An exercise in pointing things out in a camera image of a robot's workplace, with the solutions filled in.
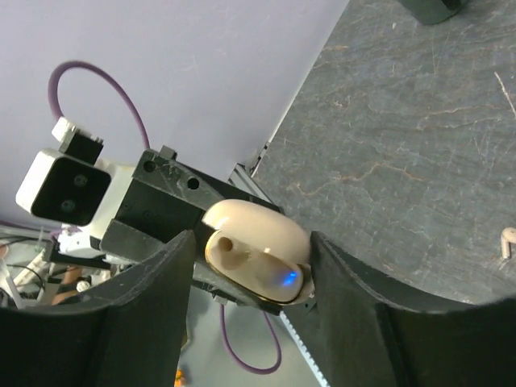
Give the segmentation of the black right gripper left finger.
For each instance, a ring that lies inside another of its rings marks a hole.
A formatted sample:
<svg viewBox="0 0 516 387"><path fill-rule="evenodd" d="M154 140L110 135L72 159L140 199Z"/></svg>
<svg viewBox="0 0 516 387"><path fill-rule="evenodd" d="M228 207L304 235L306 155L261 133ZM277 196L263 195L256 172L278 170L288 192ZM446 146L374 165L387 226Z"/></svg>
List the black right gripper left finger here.
<svg viewBox="0 0 516 387"><path fill-rule="evenodd" d="M1 309L3 386L172 386L196 256L183 231L55 306Z"/></svg>

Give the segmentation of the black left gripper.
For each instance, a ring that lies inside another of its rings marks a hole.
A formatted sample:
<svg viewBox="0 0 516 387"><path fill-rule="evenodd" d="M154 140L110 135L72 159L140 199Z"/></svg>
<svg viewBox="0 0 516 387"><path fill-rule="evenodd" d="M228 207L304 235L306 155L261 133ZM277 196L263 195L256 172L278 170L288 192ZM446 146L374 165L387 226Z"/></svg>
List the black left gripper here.
<svg viewBox="0 0 516 387"><path fill-rule="evenodd" d="M193 286L214 296L278 315L281 307L263 301L250 291L216 273L204 259L206 242L213 229L202 224L210 206L224 199L240 199L279 211L259 189L241 190L186 166L165 152L146 150L132 173L128 188L118 195L121 202L104 235L100 249L133 263L183 231L192 231L196 242Z"/></svg>

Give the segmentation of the beige earbud charging case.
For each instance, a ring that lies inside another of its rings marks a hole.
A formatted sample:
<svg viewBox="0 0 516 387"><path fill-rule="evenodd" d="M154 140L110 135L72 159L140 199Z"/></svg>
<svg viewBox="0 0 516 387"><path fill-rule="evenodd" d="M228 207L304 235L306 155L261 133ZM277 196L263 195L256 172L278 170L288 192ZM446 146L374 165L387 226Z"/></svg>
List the beige earbud charging case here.
<svg viewBox="0 0 516 387"><path fill-rule="evenodd" d="M279 305L304 302L314 293L310 236L285 215L252 202L227 199L202 217L214 230L206 262L216 272Z"/></svg>

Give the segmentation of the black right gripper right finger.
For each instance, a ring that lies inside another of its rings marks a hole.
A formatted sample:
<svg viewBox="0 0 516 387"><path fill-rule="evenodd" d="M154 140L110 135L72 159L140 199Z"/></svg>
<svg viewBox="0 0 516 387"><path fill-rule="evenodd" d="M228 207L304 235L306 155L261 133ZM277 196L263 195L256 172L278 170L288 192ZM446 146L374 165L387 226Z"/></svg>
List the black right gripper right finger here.
<svg viewBox="0 0 516 387"><path fill-rule="evenodd" d="M332 386L512 386L515 299L472 305L409 286L313 232L315 297L288 309Z"/></svg>

